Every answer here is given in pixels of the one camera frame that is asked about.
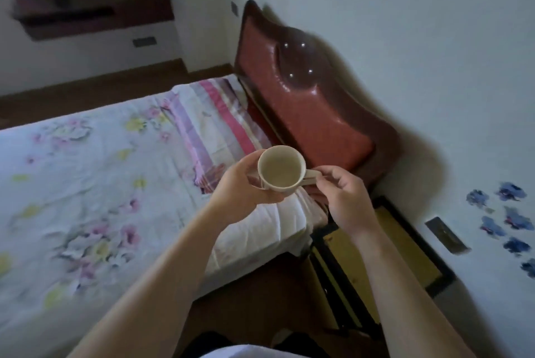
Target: wall decal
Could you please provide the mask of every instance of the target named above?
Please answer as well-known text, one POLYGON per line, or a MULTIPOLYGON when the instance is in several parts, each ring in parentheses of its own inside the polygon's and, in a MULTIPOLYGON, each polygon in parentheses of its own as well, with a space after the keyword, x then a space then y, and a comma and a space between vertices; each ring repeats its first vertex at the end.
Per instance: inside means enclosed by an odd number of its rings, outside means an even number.
POLYGON ((518 238, 514 237, 509 238, 509 241, 504 244, 504 248, 510 253, 515 254, 517 257, 519 257, 521 253, 528 252, 531 249, 531 247, 524 241, 520 241, 518 238))
POLYGON ((486 232, 492 238, 498 239, 498 237, 505 236, 505 230, 502 227, 498 226, 498 224, 494 222, 494 219, 491 219, 487 216, 483 216, 481 217, 481 221, 483 222, 483 224, 479 228, 486 232))
POLYGON ((535 279, 535 258, 524 262, 522 265, 520 265, 520 267, 523 271, 527 272, 527 276, 529 276, 531 279, 535 279))
POLYGON ((518 214, 518 210, 515 207, 505 206, 505 224, 510 225, 512 229, 535 230, 531 220, 518 214))
POLYGON ((500 200, 504 202, 506 200, 514 200, 518 202, 519 199, 524 199, 526 197, 526 192, 517 185, 513 185, 511 182, 502 183, 496 194, 500 197, 500 200))
POLYGON ((468 204, 478 206, 480 209, 487 205, 487 200, 488 194, 479 189, 474 189, 466 195, 468 204))

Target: white shirt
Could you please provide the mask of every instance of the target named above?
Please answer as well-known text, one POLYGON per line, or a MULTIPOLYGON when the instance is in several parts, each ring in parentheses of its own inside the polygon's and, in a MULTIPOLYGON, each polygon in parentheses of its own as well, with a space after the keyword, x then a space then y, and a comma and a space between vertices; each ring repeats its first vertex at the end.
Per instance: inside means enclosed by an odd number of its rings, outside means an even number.
POLYGON ((259 347, 258 345, 233 345, 216 349, 203 355, 203 358, 304 358, 289 352, 277 351, 276 349, 259 347))

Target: forearm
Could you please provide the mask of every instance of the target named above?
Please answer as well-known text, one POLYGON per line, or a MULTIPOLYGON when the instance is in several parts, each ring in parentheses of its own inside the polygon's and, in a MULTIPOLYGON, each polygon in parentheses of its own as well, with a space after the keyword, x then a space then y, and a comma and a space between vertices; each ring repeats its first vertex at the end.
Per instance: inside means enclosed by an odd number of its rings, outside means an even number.
POLYGON ((392 358, 474 357, 382 229, 354 243, 366 266, 392 358))
POLYGON ((216 220, 202 210, 69 357, 170 357, 221 233, 216 220))

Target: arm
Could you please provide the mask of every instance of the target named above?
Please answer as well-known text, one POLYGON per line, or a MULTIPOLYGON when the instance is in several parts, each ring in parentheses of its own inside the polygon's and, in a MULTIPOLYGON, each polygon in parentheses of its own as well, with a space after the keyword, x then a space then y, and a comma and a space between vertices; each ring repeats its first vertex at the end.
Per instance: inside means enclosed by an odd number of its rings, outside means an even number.
POLYGON ((284 195, 251 186, 262 151, 229 168, 208 205, 70 353, 69 358, 171 357, 219 234, 284 195))
POLYGON ((382 230, 362 180, 337 166, 316 169, 327 177, 317 188, 334 221, 364 260, 390 356, 475 358, 382 230))

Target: wall switch plate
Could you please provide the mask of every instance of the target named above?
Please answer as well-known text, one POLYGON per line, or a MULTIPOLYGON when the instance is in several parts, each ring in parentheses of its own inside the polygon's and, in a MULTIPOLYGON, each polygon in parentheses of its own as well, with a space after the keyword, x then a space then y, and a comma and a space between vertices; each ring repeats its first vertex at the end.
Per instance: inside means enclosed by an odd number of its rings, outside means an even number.
POLYGON ((133 39, 132 42, 136 48, 157 44, 156 38, 154 37, 136 38, 133 39))
POLYGON ((231 1, 231 11, 232 11, 232 14, 234 14, 236 17, 240 16, 240 14, 237 11, 237 5, 233 1, 231 1))
POLYGON ((438 238, 438 240, 444 245, 447 250, 455 255, 470 252, 468 248, 459 237, 457 237, 450 228, 440 219, 435 217, 429 220, 425 225, 431 230, 431 232, 438 238))

